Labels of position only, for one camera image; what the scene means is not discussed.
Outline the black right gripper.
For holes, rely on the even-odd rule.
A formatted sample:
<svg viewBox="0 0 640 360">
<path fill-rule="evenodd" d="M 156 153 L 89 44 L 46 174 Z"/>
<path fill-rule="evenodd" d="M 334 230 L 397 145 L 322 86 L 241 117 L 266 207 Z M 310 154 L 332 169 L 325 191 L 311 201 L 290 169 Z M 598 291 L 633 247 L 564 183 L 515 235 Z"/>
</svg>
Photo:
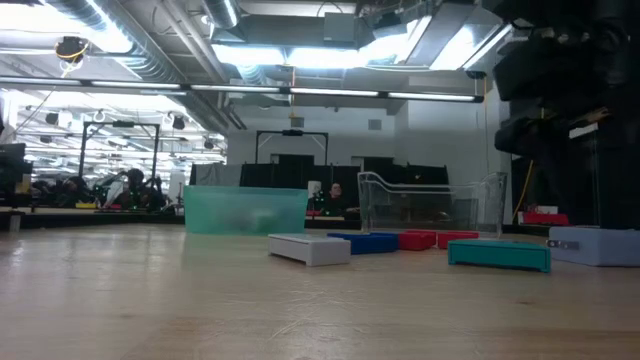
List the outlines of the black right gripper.
<svg viewBox="0 0 640 360">
<path fill-rule="evenodd" d="M 640 24 L 531 27 L 492 69 L 503 101 L 537 99 L 547 108 L 617 107 L 640 96 Z M 593 182 L 572 129 L 586 117 L 510 118 L 499 151 L 526 157 L 546 176 L 572 225 L 594 225 Z M 599 222 L 640 228 L 640 115 L 611 113 L 599 125 Z"/>
</svg>

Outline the pale lavender wall charger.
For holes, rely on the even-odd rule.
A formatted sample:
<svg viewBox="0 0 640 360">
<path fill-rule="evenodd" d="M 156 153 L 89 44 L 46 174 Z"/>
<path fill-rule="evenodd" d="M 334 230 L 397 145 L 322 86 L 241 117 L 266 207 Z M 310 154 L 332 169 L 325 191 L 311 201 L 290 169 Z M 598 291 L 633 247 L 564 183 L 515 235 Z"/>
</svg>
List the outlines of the pale lavender wall charger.
<svg viewBox="0 0 640 360">
<path fill-rule="evenodd" d="M 547 246 L 554 260 L 595 267 L 640 267 L 640 231 L 552 227 Z"/>
</svg>

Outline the teal rectangular box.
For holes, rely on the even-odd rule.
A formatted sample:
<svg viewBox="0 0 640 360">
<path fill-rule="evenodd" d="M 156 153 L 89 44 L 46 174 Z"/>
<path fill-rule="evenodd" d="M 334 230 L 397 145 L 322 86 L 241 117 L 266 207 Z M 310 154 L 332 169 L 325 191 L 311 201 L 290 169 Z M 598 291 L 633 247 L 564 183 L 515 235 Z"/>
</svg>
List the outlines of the teal rectangular box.
<svg viewBox="0 0 640 360">
<path fill-rule="evenodd" d="M 524 242 L 454 240 L 448 244 L 450 265 L 474 265 L 551 272 L 547 247 Z"/>
</svg>

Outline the blue rectangular box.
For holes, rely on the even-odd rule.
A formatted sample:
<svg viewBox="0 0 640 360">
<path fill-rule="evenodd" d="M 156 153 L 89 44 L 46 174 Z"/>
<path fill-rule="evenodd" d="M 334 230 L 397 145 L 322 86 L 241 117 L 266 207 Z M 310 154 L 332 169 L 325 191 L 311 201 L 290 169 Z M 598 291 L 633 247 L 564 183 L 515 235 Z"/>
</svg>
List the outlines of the blue rectangular box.
<svg viewBox="0 0 640 360">
<path fill-rule="evenodd" d="M 391 253 L 398 250 L 398 236 L 391 233 L 328 233 L 327 236 L 349 241 L 352 255 Z"/>
</svg>

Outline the white rectangular box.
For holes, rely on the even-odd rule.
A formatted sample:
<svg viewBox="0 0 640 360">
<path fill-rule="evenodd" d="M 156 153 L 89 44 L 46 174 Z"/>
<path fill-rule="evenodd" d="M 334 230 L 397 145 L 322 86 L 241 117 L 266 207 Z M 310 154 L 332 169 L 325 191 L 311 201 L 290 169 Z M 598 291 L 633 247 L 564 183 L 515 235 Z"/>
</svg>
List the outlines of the white rectangular box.
<svg viewBox="0 0 640 360">
<path fill-rule="evenodd" d="M 309 234 L 269 234 L 270 255 L 304 262 L 306 266 L 348 264 L 351 243 L 348 240 Z"/>
</svg>

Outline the red crate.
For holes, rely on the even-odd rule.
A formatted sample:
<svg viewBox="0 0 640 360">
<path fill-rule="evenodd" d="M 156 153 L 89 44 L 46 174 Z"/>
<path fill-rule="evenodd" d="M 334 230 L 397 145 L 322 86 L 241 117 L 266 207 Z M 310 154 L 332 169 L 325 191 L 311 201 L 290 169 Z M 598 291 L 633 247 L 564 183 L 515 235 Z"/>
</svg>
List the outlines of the red crate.
<svg viewBox="0 0 640 360">
<path fill-rule="evenodd" d="M 565 214 L 547 214 L 525 212 L 520 216 L 520 223 L 526 225 L 569 226 L 569 219 Z"/>
</svg>

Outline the clear plastic bin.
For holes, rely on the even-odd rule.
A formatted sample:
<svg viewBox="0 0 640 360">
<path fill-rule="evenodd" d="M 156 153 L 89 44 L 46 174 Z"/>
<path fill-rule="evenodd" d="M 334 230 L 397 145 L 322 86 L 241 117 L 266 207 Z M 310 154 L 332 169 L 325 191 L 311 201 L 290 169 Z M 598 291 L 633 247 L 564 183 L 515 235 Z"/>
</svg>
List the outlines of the clear plastic bin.
<svg viewBox="0 0 640 360">
<path fill-rule="evenodd" d="M 358 174 L 362 230 L 472 231 L 501 234 L 507 175 L 496 172 L 464 185 L 391 184 L 374 172 Z"/>
</svg>

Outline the person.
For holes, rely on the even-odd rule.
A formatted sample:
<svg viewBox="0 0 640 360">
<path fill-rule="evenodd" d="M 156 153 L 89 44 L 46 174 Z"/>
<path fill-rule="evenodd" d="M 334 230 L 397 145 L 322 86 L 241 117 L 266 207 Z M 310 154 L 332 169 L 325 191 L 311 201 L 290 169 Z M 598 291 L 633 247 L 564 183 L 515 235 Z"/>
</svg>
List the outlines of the person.
<svg viewBox="0 0 640 360">
<path fill-rule="evenodd" d="M 359 212 L 359 207 L 350 206 L 343 198 L 341 185 L 339 183 L 333 183 L 329 190 L 328 197 L 321 208 L 321 214 L 330 217 L 339 217 Z"/>
</svg>

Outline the grey ceiling junction box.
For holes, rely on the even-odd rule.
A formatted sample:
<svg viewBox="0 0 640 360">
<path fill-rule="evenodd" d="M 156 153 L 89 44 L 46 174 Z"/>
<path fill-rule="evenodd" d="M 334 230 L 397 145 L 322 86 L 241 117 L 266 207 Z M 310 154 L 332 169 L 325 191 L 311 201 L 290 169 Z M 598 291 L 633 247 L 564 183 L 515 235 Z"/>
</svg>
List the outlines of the grey ceiling junction box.
<svg viewBox="0 0 640 360">
<path fill-rule="evenodd" d="M 334 43 L 353 43 L 355 40 L 355 17 L 347 13 L 324 14 L 323 40 Z"/>
</svg>

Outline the long LED light bar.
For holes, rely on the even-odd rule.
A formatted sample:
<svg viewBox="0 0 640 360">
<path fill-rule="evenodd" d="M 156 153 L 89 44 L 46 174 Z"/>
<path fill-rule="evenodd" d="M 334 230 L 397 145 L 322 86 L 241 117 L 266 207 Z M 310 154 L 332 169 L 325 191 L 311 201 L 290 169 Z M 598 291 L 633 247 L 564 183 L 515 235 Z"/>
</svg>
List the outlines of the long LED light bar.
<svg viewBox="0 0 640 360">
<path fill-rule="evenodd" d="M 400 92 L 381 90 L 354 90 L 333 88 L 310 88 L 298 86 L 249 86 L 249 85 L 218 85 L 218 84 L 190 84 L 190 83 L 154 83 L 120 80 L 88 80 L 65 79 L 52 77 L 21 77 L 0 75 L 0 85 L 25 85 L 38 88 L 46 87 L 78 87 L 96 89 L 126 89 L 138 92 L 151 92 L 174 95 L 186 92 L 227 92 L 261 95 L 308 95 L 308 96 L 336 96 L 353 98 L 375 98 L 385 100 L 434 101 L 456 103 L 481 103 L 484 96 L 463 95 L 433 92 Z"/>
</svg>

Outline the teal translucent plastic bin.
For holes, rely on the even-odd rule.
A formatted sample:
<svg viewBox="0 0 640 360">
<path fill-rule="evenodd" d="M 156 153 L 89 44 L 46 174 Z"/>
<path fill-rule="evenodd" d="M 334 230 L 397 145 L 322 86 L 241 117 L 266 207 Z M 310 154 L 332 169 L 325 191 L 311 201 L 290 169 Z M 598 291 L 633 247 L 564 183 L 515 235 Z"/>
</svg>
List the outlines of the teal translucent plastic bin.
<svg viewBox="0 0 640 360">
<path fill-rule="evenodd" d="M 184 188 L 189 233 L 268 235 L 302 233 L 308 193 L 303 189 L 193 185 Z"/>
</svg>

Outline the black equipment stack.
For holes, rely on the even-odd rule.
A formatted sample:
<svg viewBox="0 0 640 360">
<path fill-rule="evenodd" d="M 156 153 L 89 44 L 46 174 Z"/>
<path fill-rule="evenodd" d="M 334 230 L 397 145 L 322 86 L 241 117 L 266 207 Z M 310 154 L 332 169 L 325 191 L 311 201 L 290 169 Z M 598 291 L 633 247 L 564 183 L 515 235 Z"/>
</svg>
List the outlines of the black equipment stack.
<svg viewBox="0 0 640 360">
<path fill-rule="evenodd" d="M 4 196 L 11 209 L 18 207 L 16 184 L 22 180 L 25 172 L 25 150 L 23 143 L 0 145 L 0 195 Z"/>
</svg>

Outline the black station frame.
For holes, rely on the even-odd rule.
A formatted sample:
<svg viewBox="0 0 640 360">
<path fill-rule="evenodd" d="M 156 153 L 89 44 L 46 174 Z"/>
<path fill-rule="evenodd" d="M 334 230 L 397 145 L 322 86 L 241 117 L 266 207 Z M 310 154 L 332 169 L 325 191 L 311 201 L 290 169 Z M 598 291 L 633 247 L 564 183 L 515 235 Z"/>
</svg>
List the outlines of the black station frame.
<svg viewBox="0 0 640 360">
<path fill-rule="evenodd" d="M 289 130 L 257 130 L 255 134 L 254 140 L 254 164 L 258 164 L 259 162 L 259 152 L 260 152 L 260 137 L 263 134 L 269 135 L 280 135 L 284 137 L 303 137 L 303 136 L 321 136 L 324 138 L 324 166 L 329 164 L 328 161 L 328 153 L 329 153 L 329 133 L 328 132 L 308 132 L 303 130 L 289 129 Z"/>
<path fill-rule="evenodd" d="M 138 151 L 138 150 L 113 150 L 113 151 L 107 151 L 105 149 L 87 149 L 86 148 L 86 144 L 87 141 L 90 138 L 90 134 L 89 134 L 89 128 L 91 126 L 96 126 L 96 130 L 92 133 L 92 135 L 95 135 L 97 132 L 99 132 L 104 126 L 106 125 L 112 125 L 113 127 L 116 128 L 134 128 L 134 127 L 140 127 L 143 129 L 146 129 L 147 127 L 153 127 L 155 129 L 155 134 L 151 137 L 151 139 L 154 141 L 154 148 L 152 152 L 149 151 Z M 103 155 L 106 159 L 108 160 L 132 160 L 134 158 L 139 158 L 141 160 L 145 160 L 148 159 L 149 156 L 152 156 L 152 168 L 151 168 L 151 178 L 150 178 L 150 184 L 151 184 L 151 188 L 156 191 L 158 194 L 162 193 L 162 186 L 161 186 L 161 182 L 159 180 L 159 178 L 156 176 L 156 168 L 157 168 L 157 161 L 158 161 L 158 148 L 159 148 L 159 143 L 160 143 L 160 125 L 159 124 L 152 124 L 152 123 L 136 123 L 133 121 L 125 121 L 125 120 L 115 120 L 115 121 L 111 121 L 111 122 L 96 122 L 96 121 L 91 121 L 91 122 L 84 122 L 83 123 L 83 132 L 82 132 L 82 141 L 81 141 L 81 149 L 80 149 L 80 156 L 79 156 L 79 172 L 78 172 L 78 176 L 83 178 L 84 177 L 84 164 L 85 164 L 85 155 L 86 152 L 89 152 L 90 155 Z"/>
</svg>

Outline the black table edge rail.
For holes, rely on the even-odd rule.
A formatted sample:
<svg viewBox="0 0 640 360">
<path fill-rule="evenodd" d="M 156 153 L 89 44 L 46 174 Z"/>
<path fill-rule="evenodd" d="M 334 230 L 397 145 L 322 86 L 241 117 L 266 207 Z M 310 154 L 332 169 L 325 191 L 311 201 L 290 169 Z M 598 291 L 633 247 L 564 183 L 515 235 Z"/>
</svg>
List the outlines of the black table edge rail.
<svg viewBox="0 0 640 360">
<path fill-rule="evenodd" d="M 176 225 L 185 226 L 185 220 L 178 216 L 165 215 L 141 215 L 141 214 L 24 214 L 19 212 L 0 212 L 0 233 L 18 232 L 20 230 L 79 228 L 87 233 L 90 227 L 115 226 L 121 228 L 124 225 Z M 354 221 L 333 220 L 308 220 L 305 225 L 311 230 L 316 230 L 318 236 L 327 236 L 328 233 L 351 233 L 349 230 L 356 225 Z M 431 230 L 403 230 L 391 233 L 398 236 L 405 231 L 431 231 Z M 480 240 L 489 240 L 488 236 L 479 234 Z"/>
</svg>

